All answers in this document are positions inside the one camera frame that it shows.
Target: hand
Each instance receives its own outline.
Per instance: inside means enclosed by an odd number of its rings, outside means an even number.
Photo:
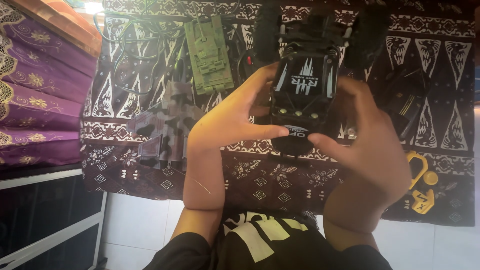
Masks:
[[[276,125],[255,125],[248,121],[250,113],[255,116],[267,115],[268,107],[254,106],[259,92],[268,91],[278,64],[259,69],[239,88],[208,112],[192,128],[188,147],[196,149],[218,149],[219,147],[244,140],[272,139],[288,136],[287,128]]]
[[[404,195],[411,183],[410,167],[390,117],[377,108],[366,83],[340,77],[337,89],[343,101],[340,105],[348,109],[345,104],[350,102],[355,108],[357,139],[350,147],[322,134],[311,134],[308,139],[363,179],[390,194]]]

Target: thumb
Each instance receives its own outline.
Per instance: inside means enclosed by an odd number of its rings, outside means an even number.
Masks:
[[[290,131],[288,131],[286,127],[278,125],[249,124],[245,127],[244,131],[244,140],[267,140],[288,136],[290,134]]]
[[[352,152],[348,147],[338,144],[334,139],[319,133],[313,133],[308,136],[308,140],[313,143],[320,152],[347,166],[352,160]]]

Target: tangled wires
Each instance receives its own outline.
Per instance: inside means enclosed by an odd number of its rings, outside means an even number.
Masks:
[[[108,15],[114,15],[116,17],[121,17],[128,19],[128,23],[121,29],[120,33],[117,36],[117,39],[110,39],[109,37],[106,37],[103,32],[101,31],[100,27],[98,26],[98,20],[97,16],[98,13],[94,14],[93,19],[95,26],[97,30],[100,32],[102,35],[103,39],[107,40],[110,43],[118,43],[120,47],[120,56],[115,60],[114,64],[114,69],[113,69],[113,77],[115,78],[115,74],[117,73],[118,67],[122,61],[128,56],[128,57],[133,57],[138,60],[156,60],[155,65],[152,68],[152,72],[150,75],[150,87],[148,91],[146,92],[139,92],[134,89],[130,89],[124,86],[118,85],[120,89],[127,91],[128,93],[132,93],[135,95],[140,95],[140,96],[145,96],[150,93],[150,91],[153,88],[153,77],[154,77],[154,72],[156,67],[158,66],[158,63],[161,60],[161,56],[164,53],[166,47],[168,46],[167,44],[167,39],[177,39],[177,38],[184,38],[185,39],[185,30],[183,26],[177,26],[177,24],[170,19],[166,19],[165,16],[152,16],[149,14],[149,9],[151,6],[155,3],[157,3],[157,0],[143,0],[144,1],[144,8],[143,11],[140,14],[126,14],[126,13],[121,13],[121,12],[111,12],[111,11],[103,11],[100,13],[104,13],[105,17]],[[196,23],[205,23],[211,20],[211,16],[203,15],[199,16],[198,8],[195,2],[192,2],[192,6],[195,12],[195,17],[191,16],[189,12],[187,12],[187,9],[185,4],[180,1],[176,0],[177,2],[177,7],[178,9],[183,13],[184,16],[186,16],[189,20],[195,21]],[[231,13],[228,14],[222,14],[221,18],[222,20],[231,20],[236,18],[236,14],[238,14],[240,10],[240,0],[237,1],[236,6],[232,10]],[[217,2],[216,0],[214,1],[214,13],[217,15]],[[223,22],[224,25],[231,27],[235,30],[237,35],[239,35],[237,29],[227,23]],[[143,30],[144,34],[143,37],[131,37],[131,35],[127,34],[127,30],[131,27],[136,27],[140,28]],[[133,53],[133,51],[128,51],[126,49],[127,44],[131,43],[137,43],[137,42],[146,42],[147,44],[145,45],[148,46],[150,42],[156,42],[157,44],[157,50],[155,51],[154,55],[150,56],[141,56],[141,55],[136,55]]]

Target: white tile floor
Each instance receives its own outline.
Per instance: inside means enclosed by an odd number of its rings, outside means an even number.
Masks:
[[[480,110],[475,110],[475,116],[475,130],[480,134]],[[480,135],[476,137],[475,167],[480,168]],[[480,173],[475,182],[476,227],[380,221],[373,234],[393,269],[480,269]],[[182,208],[181,201],[109,194],[102,237],[107,268],[139,270],[146,266],[170,240]],[[317,220],[322,224],[322,216]]]

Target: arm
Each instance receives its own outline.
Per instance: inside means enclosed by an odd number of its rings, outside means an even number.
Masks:
[[[378,249],[372,232],[383,211],[408,191],[409,164],[390,118],[376,107],[368,85],[339,78],[338,88],[343,90],[343,105],[355,108],[359,132],[351,147],[325,135],[309,136],[323,153],[351,170],[325,203],[325,237],[340,251],[362,244]]]
[[[220,147],[243,140],[271,139],[289,134],[285,127],[255,125],[248,121],[251,109],[255,116],[268,113],[268,108],[252,106],[257,94],[275,76],[276,68],[277,64],[273,64],[259,69],[192,128],[188,137],[187,175],[183,187],[185,208],[172,239],[193,232],[203,236],[212,246],[225,203]]]

